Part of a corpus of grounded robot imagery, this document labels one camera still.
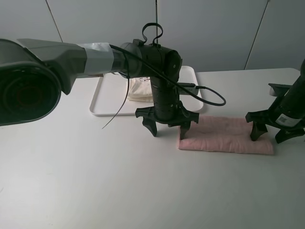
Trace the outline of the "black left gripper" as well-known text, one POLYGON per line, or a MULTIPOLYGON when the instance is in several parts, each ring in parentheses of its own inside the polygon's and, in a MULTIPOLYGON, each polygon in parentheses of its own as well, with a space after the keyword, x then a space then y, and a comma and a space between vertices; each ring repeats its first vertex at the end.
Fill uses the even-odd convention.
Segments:
POLYGON ((179 139, 183 140, 189 131, 191 122, 199 123, 199 114, 184 108, 179 92, 165 79, 150 78, 153 94, 153 106, 136 109, 135 116, 143 117, 142 125, 153 137, 157 135, 156 122, 170 127, 180 125, 179 139))

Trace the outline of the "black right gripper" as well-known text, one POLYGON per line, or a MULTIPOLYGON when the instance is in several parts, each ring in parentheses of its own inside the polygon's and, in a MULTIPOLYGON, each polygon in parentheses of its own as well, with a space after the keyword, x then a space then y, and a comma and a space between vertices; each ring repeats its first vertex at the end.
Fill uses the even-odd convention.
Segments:
POLYGON ((279 129, 275 135, 278 144, 305 134, 305 106, 301 104, 305 94, 295 88, 282 97, 275 97, 267 110, 248 112, 245 116, 248 123, 252 123, 250 138, 256 141, 268 132, 267 126, 279 129))

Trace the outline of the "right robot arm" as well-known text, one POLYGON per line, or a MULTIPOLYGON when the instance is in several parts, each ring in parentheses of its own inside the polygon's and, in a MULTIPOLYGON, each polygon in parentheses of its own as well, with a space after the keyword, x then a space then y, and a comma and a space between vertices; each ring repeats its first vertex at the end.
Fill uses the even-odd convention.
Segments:
POLYGON ((246 121, 252 122, 252 141, 267 133, 267 125, 278 128, 278 144, 305 135, 305 64, 293 85, 270 83, 270 94, 276 99, 267 110, 248 112, 246 121))

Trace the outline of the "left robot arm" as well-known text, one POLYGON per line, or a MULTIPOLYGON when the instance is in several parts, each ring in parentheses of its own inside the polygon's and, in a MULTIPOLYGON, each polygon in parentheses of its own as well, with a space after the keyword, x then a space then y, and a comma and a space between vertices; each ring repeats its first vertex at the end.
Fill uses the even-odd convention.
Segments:
POLYGON ((69 94, 79 76, 120 73, 151 79, 153 106, 136 117, 153 135, 157 123, 179 126, 184 138, 199 114, 185 109, 178 84, 182 59, 177 51, 134 40, 123 47, 108 43, 77 45, 35 39, 0 41, 0 124, 16 125, 46 117, 69 94))

